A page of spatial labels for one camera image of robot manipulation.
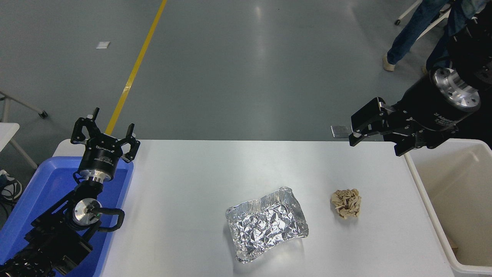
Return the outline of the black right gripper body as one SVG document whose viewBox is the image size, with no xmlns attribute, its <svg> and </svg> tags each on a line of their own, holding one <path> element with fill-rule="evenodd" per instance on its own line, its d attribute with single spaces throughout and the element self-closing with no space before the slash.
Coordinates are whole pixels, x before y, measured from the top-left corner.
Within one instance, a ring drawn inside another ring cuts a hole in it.
<svg viewBox="0 0 492 277">
<path fill-rule="evenodd" d="M 411 86 L 396 103 L 419 125 L 432 131 L 445 131 L 468 116 L 468 108 L 452 102 L 444 84 L 446 74 L 428 74 Z"/>
</svg>

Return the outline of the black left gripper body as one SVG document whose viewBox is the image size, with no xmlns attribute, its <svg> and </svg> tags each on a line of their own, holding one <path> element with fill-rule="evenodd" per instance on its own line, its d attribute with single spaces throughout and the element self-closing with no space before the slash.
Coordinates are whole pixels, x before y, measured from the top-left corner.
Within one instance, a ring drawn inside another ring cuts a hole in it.
<svg viewBox="0 0 492 277">
<path fill-rule="evenodd" d="M 108 135 L 92 137 L 86 142 L 78 173 L 81 175 L 83 171 L 98 170 L 107 175 L 114 175 L 122 154 L 118 139 Z"/>
</svg>

